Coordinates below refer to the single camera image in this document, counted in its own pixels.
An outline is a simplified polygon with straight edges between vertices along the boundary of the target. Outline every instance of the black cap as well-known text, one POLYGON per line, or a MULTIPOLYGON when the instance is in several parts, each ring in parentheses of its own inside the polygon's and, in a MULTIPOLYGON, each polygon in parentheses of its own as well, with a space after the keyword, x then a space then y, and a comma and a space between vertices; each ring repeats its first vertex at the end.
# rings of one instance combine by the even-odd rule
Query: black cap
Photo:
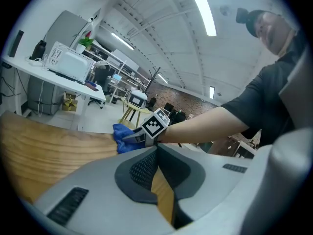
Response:
POLYGON ((249 31, 249 33, 257 37, 254 23, 258 19, 259 15, 263 12, 266 12, 265 10, 252 10, 248 12, 246 9, 238 8, 237 10, 237 16, 236 16, 236 22, 240 24, 246 24, 246 28, 249 31))

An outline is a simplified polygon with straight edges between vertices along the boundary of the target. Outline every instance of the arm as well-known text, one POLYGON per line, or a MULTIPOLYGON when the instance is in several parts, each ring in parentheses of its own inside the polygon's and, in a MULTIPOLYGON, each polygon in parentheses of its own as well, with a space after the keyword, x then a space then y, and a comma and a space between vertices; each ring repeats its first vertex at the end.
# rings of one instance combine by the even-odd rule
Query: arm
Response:
POLYGON ((214 141, 245 130, 256 133, 262 126, 263 86, 261 71, 239 97, 195 118, 169 126, 158 140, 164 143, 197 143, 214 141))
POLYGON ((245 131, 248 126, 223 107, 217 107, 190 120, 169 126, 159 137, 163 143, 214 141, 245 131))

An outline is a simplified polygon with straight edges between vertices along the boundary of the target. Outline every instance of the brick wall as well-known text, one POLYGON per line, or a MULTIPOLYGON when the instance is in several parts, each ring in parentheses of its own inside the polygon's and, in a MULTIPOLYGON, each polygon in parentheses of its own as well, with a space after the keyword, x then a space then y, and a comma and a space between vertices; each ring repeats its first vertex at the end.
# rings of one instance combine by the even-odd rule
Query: brick wall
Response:
MULTIPOLYGON (((166 87, 159 83, 152 83, 150 88, 148 89, 148 100, 152 97, 156 98, 156 104, 154 105, 154 110, 160 107, 164 107, 166 103, 170 103, 174 106, 174 109, 186 113, 188 116, 190 113, 193 114, 195 117, 212 110, 216 107, 216 105, 209 103, 209 102, 202 102, 200 98, 192 96, 190 94, 177 91, 175 89, 166 87)), ((258 132, 254 137, 253 140, 256 143, 260 142, 261 132, 258 132)), ((233 135, 233 137, 248 143, 250 140, 246 139, 240 133, 233 135)))

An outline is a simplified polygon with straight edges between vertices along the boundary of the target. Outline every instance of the black t-shirt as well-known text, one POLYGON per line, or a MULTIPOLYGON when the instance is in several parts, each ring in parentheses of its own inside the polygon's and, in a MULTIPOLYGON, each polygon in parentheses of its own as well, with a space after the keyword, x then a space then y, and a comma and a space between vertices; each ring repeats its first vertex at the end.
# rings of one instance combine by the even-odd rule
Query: black t-shirt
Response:
POLYGON ((305 46, 305 36, 300 31, 283 57, 264 67, 239 97, 222 105, 249 126, 248 130, 242 132, 246 138, 251 139, 262 130, 260 146, 272 144, 280 135, 294 129, 278 94, 287 83, 305 46))

